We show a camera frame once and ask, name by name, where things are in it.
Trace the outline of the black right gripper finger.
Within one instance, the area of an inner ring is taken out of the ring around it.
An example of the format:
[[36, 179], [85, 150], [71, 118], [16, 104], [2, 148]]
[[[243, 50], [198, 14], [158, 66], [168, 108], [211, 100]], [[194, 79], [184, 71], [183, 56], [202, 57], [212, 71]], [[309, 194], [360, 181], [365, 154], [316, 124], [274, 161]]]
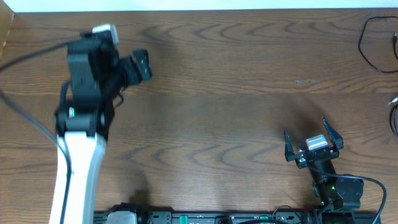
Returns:
[[329, 122], [327, 121], [327, 119], [325, 117], [323, 117], [322, 119], [323, 119], [324, 127], [326, 129], [326, 132], [329, 136], [329, 139], [330, 139], [332, 145], [337, 150], [344, 148], [343, 137], [332, 128], [332, 126], [329, 124]]
[[284, 131], [284, 139], [285, 139], [285, 153], [284, 153], [285, 159], [287, 162], [290, 162], [295, 159], [295, 153], [287, 131]]

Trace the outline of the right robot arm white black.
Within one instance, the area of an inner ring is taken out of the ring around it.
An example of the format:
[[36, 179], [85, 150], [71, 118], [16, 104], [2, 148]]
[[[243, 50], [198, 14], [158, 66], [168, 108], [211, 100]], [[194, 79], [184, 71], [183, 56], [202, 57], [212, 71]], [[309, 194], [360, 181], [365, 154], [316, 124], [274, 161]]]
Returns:
[[321, 205], [305, 212], [304, 223], [354, 223], [354, 211], [361, 206], [364, 184], [353, 175], [338, 175], [332, 160], [343, 149], [343, 138], [329, 122], [323, 118], [323, 124], [332, 145], [320, 134], [305, 141], [305, 147], [294, 152], [287, 132], [285, 138], [285, 159], [295, 161], [298, 168], [308, 168], [313, 179], [313, 191]]

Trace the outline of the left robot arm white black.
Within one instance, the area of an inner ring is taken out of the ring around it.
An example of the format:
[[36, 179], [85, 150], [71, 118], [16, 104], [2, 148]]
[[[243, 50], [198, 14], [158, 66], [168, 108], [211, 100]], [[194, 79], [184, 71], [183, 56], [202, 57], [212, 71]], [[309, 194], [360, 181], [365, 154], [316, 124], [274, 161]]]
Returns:
[[96, 26], [67, 45], [70, 80], [55, 111], [57, 176], [50, 223], [92, 223], [96, 188], [114, 118], [113, 100], [152, 78], [145, 49], [120, 57], [116, 27]]

